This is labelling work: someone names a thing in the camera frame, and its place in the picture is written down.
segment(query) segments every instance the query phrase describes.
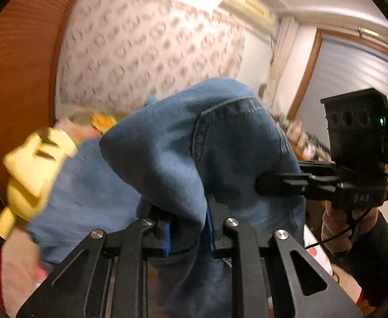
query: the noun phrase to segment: metal screw head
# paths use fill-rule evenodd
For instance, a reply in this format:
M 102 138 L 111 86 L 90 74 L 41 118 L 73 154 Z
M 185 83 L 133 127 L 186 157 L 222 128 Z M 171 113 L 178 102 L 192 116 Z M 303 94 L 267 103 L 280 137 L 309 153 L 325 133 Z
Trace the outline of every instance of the metal screw head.
M 151 219 L 147 218 L 147 219 L 142 219 L 141 224 L 142 226 L 151 226 L 153 222 L 151 221 Z
M 94 229 L 91 232 L 91 238 L 93 239 L 100 239 L 103 237 L 103 231 L 101 229 Z
M 284 231 L 283 229 L 278 229 L 278 231 L 275 232 L 275 235 L 278 239 L 281 239 L 281 240 L 285 240 L 289 236 L 288 232 Z
M 228 218 L 226 219 L 225 223 L 226 226 L 229 227 L 237 227 L 240 224 L 240 222 L 236 218 Z

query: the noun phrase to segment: yellow glove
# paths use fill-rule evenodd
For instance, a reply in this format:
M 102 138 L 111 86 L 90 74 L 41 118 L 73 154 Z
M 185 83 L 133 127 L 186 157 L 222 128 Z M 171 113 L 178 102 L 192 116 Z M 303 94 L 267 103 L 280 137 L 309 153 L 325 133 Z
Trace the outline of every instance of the yellow glove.
M 17 217 L 25 221 L 40 214 L 48 201 L 64 160 L 77 148 L 62 130 L 49 128 L 31 134 L 25 143 L 4 157 L 11 174 L 6 207 L 0 214 L 0 237 L 7 239 Z

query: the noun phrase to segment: camera lens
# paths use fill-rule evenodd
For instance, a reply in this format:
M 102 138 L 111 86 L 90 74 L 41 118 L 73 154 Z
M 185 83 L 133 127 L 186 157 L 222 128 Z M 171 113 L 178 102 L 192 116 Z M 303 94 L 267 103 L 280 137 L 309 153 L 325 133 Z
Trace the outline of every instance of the camera lens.
M 351 127 L 353 125 L 353 113 L 349 109 L 343 110 L 342 121 L 346 127 Z
M 359 118 L 360 124 L 362 124 L 363 126 L 368 125 L 368 123 L 369 123 L 369 116 L 368 116 L 368 113 L 365 110 L 362 110 L 362 111 L 359 112 L 358 118 Z
M 338 116 L 336 113 L 333 112 L 328 116 L 328 123 L 333 127 L 338 125 Z

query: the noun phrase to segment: brown door frame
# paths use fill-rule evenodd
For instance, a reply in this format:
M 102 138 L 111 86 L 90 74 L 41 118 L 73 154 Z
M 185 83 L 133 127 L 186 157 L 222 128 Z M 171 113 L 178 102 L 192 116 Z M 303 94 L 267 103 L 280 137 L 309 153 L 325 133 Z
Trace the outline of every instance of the brown door frame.
M 310 79 L 312 78 L 313 71 L 315 69 L 316 61 L 318 60 L 318 55 L 321 50 L 322 45 L 322 34 L 325 33 L 327 35 L 337 36 L 341 38 L 346 38 L 351 41 L 370 46 L 371 48 L 374 48 L 375 50 L 379 50 L 383 54 L 388 55 L 388 48 L 385 46 L 373 42 L 369 39 L 364 39 L 360 36 L 351 35 L 349 33 L 343 33 L 340 31 L 334 31 L 334 30 L 327 30 L 327 29 L 317 29 L 315 40 L 313 42 L 312 51 L 310 53 L 309 61 L 306 66 L 306 70 L 303 75 L 303 79 L 300 83 L 299 89 L 297 91 L 297 94 L 293 100 L 293 103 L 291 104 L 290 111 L 288 112 L 287 118 L 289 120 L 294 120 L 297 111 L 300 108 L 301 102 L 303 101 L 303 98 L 306 94 L 307 87 L 309 86 Z

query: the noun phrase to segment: denim fabric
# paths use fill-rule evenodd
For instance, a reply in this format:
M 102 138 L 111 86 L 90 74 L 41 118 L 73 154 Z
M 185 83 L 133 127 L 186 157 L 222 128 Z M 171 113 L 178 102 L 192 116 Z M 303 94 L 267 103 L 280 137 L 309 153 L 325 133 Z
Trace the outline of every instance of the denim fabric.
M 231 269 L 213 259 L 204 231 L 204 187 L 234 217 L 256 229 L 285 229 L 303 244 L 303 197 L 261 197 L 264 171 L 298 173 L 291 147 L 245 85 L 209 79 L 147 106 L 110 129 L 101 153 L 119 177 L 153 204 L 178 217 L 169 259 L 159 271 L 161 303 L 170 316 L 231 317 Z
M 149 94 L 147 96 L 147 98 L 145 99 L 145 105 L 153 105 L 157 102 L 158 102 L 157 98 L 155 96 L 153 96 L 152 94 Z
M 65 160 L 47 206 L 27 231 L 52 271 L 94 228 L 114 232 L 137 220 L 139 201 L 140 194 L 103 160 L 99 139 L 87 140 Z

